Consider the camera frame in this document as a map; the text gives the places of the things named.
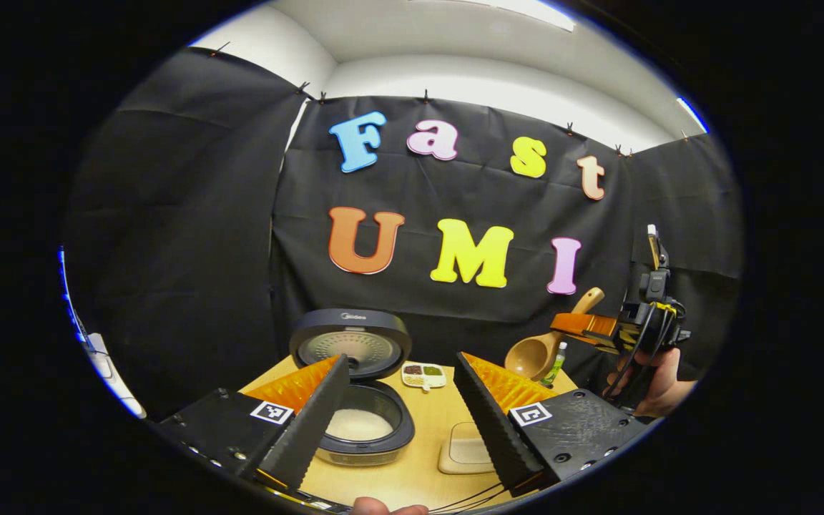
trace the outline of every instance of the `wooden scoop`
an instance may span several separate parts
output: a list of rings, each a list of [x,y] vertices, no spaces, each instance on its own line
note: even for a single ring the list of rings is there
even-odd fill
[[[599,288],[591,288],[578,300],[572,313],[586,313],[599,303],[604,293]],[[530,378],[533,381],[545,377],[552,369],[555,356],[559,352],[559,343],[565,333],[561,330],[550,330],[545,335],[530,336],[516,343],[507,351],[504,358],[504,368],[518,376]]]

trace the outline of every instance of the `white wall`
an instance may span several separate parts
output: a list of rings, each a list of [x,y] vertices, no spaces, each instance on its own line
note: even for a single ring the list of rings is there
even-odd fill
[[[307,92],[317,97],[336,68],[336,59],[303,26],[272,9],[259,6],[204,34],[190,46],[218,49],[255,62],[291,84],[310,82]]]
[[[489,105],[566,127],[622,150],[673,141],[663,127],[592,88],[538,69],[493,59],[396,56],[341,63],[323,91],[327,98],[360,95],[428,96]]]

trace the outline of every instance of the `black rice cooker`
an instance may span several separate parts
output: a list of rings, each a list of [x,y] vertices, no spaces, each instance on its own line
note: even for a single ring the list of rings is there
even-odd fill
[[[314,310],[298,320],[289,350],[299,368],[341,354],[349,361],[350,385],[316,456],[344,466],[395,461],[415,436],[415,424],[395,389],[376,379],[408,359],[405,323],[376,310]]]

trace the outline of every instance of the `green bottle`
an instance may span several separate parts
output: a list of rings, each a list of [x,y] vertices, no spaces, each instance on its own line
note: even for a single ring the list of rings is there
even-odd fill
[[[555,381],[555,376],[559,375],[561,365],[565,362],[565,349],[568,348],[568,343],[559,343],[559,354],[555,356],[555,363],[552,364],[552,369],[549,369],[549,374],[539,381],[539,384],[546,388],[552,388],[552,381]]]

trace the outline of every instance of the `human hand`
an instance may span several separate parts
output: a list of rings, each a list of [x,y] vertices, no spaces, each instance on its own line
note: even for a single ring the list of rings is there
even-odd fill
[[[355,500],[349,515],[428,515],[428,508],[421,504],[413,504],[405,508],[390,511],[383,502],[369,496],[360,496]]]
[[[644,400],[638,404],[634,410],[635,416],[638,417],[663,417],[670,414],[676,408],[683,398],[695,386],[695,381],[678,381],[677,372],[680,369],[680,350],[678,348],[671,348],[667,352],[658,354],[654,358],[651,366],[656,366],[657,371],[654,372],[654,378],[650,381],[650,388],[647,389],[647,395]],[[650,362],[650,354],[645,353],[641,349],[637,349],[634,353],[634,361],[639,365],[647,365]],[[618,377],[618,372],[622,370],[627,362],[627,356],[621,356],[617,365],[617,369],[612,374],[606,377],[606,382],[612,385],[615,378]],[[622,392],[622,388],[628,384],[632,377],[632,369],[629,368],[619,384],[615,385],[610,394],[612,397]]]

